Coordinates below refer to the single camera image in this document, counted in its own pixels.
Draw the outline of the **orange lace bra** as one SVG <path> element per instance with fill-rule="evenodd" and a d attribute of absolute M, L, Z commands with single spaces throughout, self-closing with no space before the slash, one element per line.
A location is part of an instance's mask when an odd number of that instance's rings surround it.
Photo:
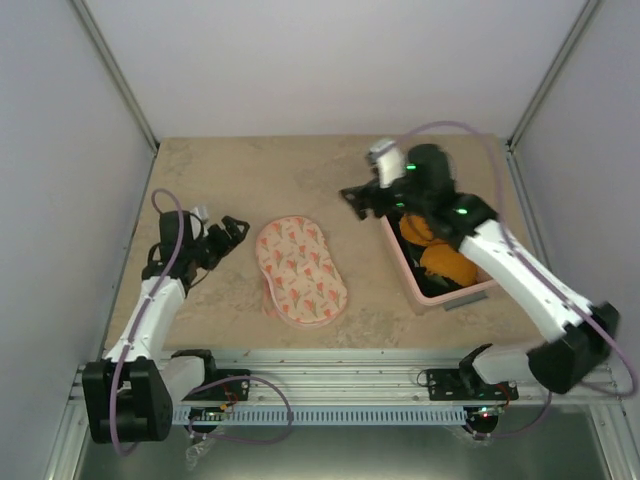
<path fill-rule="evenodd" d="M 399 221 L 399 230 L 401 237 L 426 248 L 420 264 L 429 273 L 444 275 L 460 284 L 462 288 L 470 287 L 476 283 L 477 266 L 444 240 L 438 238 L 431 231 L 424 218 L 405 214 Z"/>

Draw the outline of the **floral mesh laundry bag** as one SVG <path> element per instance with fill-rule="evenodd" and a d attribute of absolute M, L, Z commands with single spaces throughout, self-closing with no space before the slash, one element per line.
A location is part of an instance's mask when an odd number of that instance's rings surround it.
<path fill-rule="evenodd" d="M 301 329 L 333 322 L 348 301 L 346 284 L 319 225 L 303 216 L 271 221 L 256 239 L 263 312 Z"/>

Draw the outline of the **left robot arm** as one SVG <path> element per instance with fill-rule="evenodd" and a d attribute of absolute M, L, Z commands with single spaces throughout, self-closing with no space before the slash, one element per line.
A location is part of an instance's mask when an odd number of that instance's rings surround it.
<path fill-rule="evenodd" d="M 221 401 L 222 380 L 240 400 L 247 371 L 218 369 L 206 349 L 179 350 L 158 367 L 169 327 L 196 284 L 199 270 L 212 271 L 243 242 L 248 223 L 230 216 L 211 226 L 199 211 L 159 216 L 159 241 L 147 256 L 141 290 L 127 326 L 111 350 L 82 372 L 82 388 L 94 442 L 127 443 L 167 438 L 173 407 L 184 399 Z"/>

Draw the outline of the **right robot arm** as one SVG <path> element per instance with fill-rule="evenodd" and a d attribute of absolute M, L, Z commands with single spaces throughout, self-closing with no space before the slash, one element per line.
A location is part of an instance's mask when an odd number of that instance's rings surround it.
<path fill-rule="evenodd" d="M 356 215 L 381 218 L 402 212 L 423 218 L 436 238 L 495 280 L 543 338 L 531 348 L 492 345 L 478 350 L 472 366 L 458 376 L 464 395 L 481 399 L 497 383 L 528 378 L 552 393 L 566 394 L 608 359 L 619 312 L 566 286 L 522 247 L 491 206 L 457 191 L 444 150 L 420 144 L 402 152 L 391 141 L 379 142 L 367 160 L 372 180 L 340 192 Z"/>

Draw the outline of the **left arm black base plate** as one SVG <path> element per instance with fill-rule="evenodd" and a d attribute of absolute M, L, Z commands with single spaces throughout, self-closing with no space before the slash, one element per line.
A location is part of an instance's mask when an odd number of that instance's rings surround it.
<path fill-rule="evenodd" d="M 234 380 L 196 393 L 195 397 L 205 401 L 246 401 L 249 396 L 250 382 L 243 377 L 250 374 L 251 371 L 246 369 L 218 369 L 213 373 L 206 373 L 205 385 L 231 377 L 234 377 Z"/>

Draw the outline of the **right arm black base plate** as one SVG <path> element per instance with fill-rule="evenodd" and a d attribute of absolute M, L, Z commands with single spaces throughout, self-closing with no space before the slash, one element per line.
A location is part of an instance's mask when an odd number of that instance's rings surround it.
<path fill-rule="evenodd" d="M 516 385 L 508 382 L 488 384 L 476 373 L 461 373 L 457 368 L 431 368 L 421 373 L 422 385 L 432 401 L 502 401 L 518 400 Z"/>

